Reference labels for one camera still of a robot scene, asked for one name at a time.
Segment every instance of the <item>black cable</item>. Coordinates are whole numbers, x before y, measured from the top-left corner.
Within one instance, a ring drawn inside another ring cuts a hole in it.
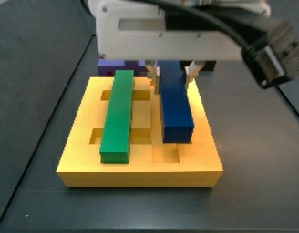
[[[179,4],[174,4],[163,0],[129,0],[129,1],[158,5],[163,10],[174,10],[179,13],[193,16],[198,20],[205,20],[209,24],[212,24],[217,28],[218,31],[224,32],[236,41],[236,43],[241,46],[241,48],[245,51],[252,51],[250,44],[244,39],[241,34],[224,21],[221,21],[217,17],[214,17],[209,13],[202,12],[196,8],[185,7]]]
[[[87,13],[89,13],[91,16],[94,16],[93,13],[91,13],[91,11],[90,11],[90,9],[89,9],[89,5],[87,5],[87,3],[86,3],[86,0],[81,0],[81,3],[82,3],[83,8],[86,9]]]

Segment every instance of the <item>yellow block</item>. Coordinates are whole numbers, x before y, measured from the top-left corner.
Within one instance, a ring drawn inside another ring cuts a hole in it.
[[[214,187],[224,173],[197,83],[189,87],[196,119],[192,144],[163,144],[159,98],[147,78],[137,78],[129,164],[103,164],[99,154],[111,77],[89,81],[58,174],[67,187]]]

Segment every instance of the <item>black connector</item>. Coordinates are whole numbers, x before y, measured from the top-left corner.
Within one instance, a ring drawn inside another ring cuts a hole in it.
[[[242,50],[244,61],[264,89],[299,76],[299,39],[289,22],[281,22],[266,36]]]

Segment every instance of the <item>gray table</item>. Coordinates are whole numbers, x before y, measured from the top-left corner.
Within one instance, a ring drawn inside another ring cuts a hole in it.
[[[299,229],[299,117],[277,89],[260,89],[241,62],[220,62],[198,78],[225,166],[217,187],[63,185],[56,167],[97,59],[93,40],[0,231]]]

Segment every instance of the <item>green block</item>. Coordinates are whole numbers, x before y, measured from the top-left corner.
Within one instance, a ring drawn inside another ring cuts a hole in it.
[[[117,71],[102,138],[102,162],[130,162],[134,71]]]

